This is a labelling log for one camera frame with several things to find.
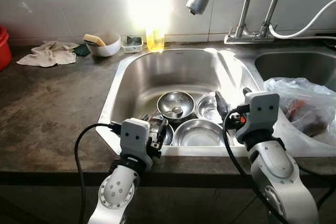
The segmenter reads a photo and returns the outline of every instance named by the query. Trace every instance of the dish rag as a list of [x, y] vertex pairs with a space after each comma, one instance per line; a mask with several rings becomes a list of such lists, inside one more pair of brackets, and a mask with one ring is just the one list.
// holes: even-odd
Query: dish rag
[[56, 64], [65, 65], [76, 62], [73, 49], [79, 45], [72, 42], [46, 41], [39, 47], [32, 48], [32, 54], [17, 61], [20, 65], [51, 67]]

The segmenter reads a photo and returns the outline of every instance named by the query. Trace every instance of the clear plastic bag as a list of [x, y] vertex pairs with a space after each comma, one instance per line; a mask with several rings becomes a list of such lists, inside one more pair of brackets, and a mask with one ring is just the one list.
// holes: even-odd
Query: clear plastic bag
[[336, 93], [306, 78], [271, 78], [265, 90], [280, 95], [280, 107], [300, 131], [317, 140], [336, 145]]

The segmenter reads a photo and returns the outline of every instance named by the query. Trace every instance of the dark countertop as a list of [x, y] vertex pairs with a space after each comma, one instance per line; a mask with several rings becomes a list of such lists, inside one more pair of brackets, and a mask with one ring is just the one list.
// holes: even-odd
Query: dark countertop
[[[194, 44], [205, 48], [219, 42]], [[169, 44], [169, 48], [184, 47]], [[15, 61], [31, 47], [12, 48], [0, 72], [0, 183], [77, 185], [76, 138], [98, 121], [118, 62], [128, 55], [77, 57], [70, 65], [40, 68]], [[117, 156], [95, 130], [80, 143], [88, 185], [100, 185]], [[247, 158], [240, 159], [248, 168]], [[336, 178], [336, 157], [296, 158], [304, 167]], [[324, 186], [303, 176], [310, 186]], [[163, 157], [145, 174], [144, 186], [245, 187], [228, 157]]]

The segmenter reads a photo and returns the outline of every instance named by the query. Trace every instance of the stainless steel sink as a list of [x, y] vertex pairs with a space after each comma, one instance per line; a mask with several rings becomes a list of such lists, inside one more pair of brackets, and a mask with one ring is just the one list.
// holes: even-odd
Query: stainless steel sink
[[[127, 118], [139, 118], [154, 112], [159, 96], [176, 90], [188, 92], [195, 101], [204, 94], [219, 90], [232, 108], [235, 108], [244, 101], [244, 87], [253, 91], [263, 90], [263, 78], [281, 77], [285, 73], [285, 77], [307, 77], [308, 75], [303, 74], [311, 73], [312, 77], [319, 78], [320, 82], [316, 83], [328, 82], [329, 87], [334, 87], [334, 68], [330, 66], [335, 56], [331, 51], [316, 52], [317, 50], [321, 48], [302, 51], [283, 47], [260, 49], [221, 46], [137, 54], [119, 63], [99, 122], [121, 123]], [[316, 61], [315, 66], [326, 66], [330, 69], [329, 74], [324, 70], [325, 77], [322, 77], [310, 72], [309, 64], [303, 67], [307, 59]], [[286, 68], [287, 64], [282, 64], [284, 60], [289, 64], [292, 62], [293, 67]], [[299, 67], [301, 72], [295, 73], [293, 70], [299, 70]], [[120, 139], [114, 133], [105, 127], [97, 127], [96, 130], [117, 154], [121, 152]], [[275, 136], [282, 138], [293, 156], [336, 156], [335, 146], [319, 143], [299, 132], [281, 111], [275, 125]], [[247, 155], [245, 148], [235, 139], [232, 139], [232, 150], [237, 156]], [[225, 148], [220, 146], [163, 146], [162, 153], [180, 156], [227, 156]]]

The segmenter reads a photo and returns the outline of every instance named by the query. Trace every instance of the metal bowl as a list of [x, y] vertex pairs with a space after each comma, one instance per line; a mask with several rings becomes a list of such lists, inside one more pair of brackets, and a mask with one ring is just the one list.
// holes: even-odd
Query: metal bowl
[[206, 94], [197, 101], [195, 114], [199, 119], [207, 119], [217, 124], [223, 122], [217, 111], [215, 93]]
[[[158, 133], [158, 130], [159, 130], [159, 127], [160, 127], [162, 121], [163, 120], [159, 119], [159, 118], [152, 118], [148, 121], [149, 124], [150, 124], [149, 136], [151, 136], [154, 141], [156, 141], [156, 134]], [[173, 135], [174, 135], [174, 130], [168, 124], [167, 133], [166, 133], [166, 137], [163, 141], [163, 145], [172, 145]]]
[[219, 146], [224, 145], [223, 129], [204, 119], [192, 119], [182, 123], [175, 131], [173, 145]]
[[[156, 104], [158, 111], [171, 123], [182, 123], [188, 120], [194, 113], [194, 99], [188, 93], [182, 91], [169, 92], [162, 95]], [[173, 112], [174, 108], [181, 107], [182, 114]]]

